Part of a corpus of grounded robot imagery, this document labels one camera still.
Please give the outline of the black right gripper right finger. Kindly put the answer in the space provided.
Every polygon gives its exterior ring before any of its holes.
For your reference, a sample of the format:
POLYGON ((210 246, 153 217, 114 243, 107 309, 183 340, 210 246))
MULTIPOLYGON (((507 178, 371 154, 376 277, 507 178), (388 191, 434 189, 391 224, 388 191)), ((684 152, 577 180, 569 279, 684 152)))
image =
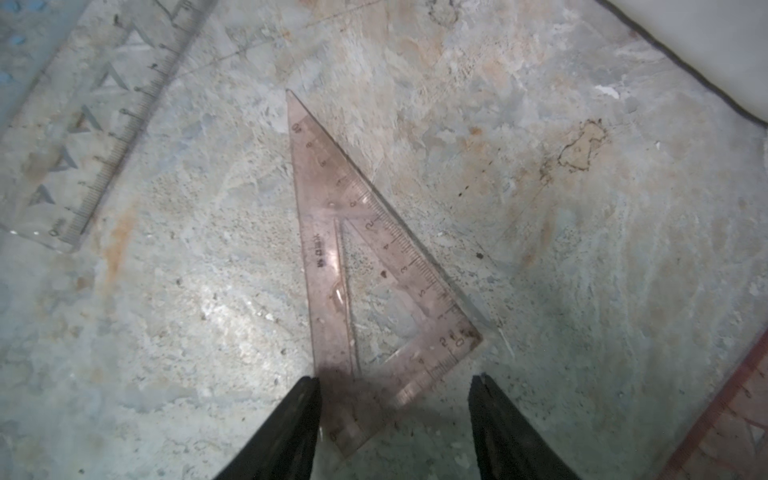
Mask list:
POLYGON ((579 479, 492 377, 472 378, 468 405, 483 480, 579 479))

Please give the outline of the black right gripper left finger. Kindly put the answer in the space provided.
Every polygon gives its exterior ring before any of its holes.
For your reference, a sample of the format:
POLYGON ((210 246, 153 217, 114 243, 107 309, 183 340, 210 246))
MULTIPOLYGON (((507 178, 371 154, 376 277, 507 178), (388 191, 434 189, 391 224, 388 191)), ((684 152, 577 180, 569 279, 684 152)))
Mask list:
POLYGON ((300 378, 216 480, 311 477, 322 410, 317 378, 300 378))

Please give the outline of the pink tall triangle ruler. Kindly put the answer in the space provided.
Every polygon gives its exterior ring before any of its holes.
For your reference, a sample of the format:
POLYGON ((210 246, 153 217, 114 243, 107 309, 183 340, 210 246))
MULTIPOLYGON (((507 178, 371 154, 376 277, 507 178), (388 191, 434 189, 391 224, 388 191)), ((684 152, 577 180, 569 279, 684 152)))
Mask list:
POLYGON ((345 459, 482 336, 406 224, 293 92, 286 112, 322 433, 345 459))

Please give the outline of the white plastic storage box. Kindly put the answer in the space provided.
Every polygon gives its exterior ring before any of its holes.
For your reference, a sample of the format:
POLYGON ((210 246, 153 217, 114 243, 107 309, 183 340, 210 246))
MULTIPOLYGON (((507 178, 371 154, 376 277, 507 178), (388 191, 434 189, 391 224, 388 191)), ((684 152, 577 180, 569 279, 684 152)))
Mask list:
POLYGON ((601 3, 745 118, 767 124, 767 3, 610 0, 601 3))

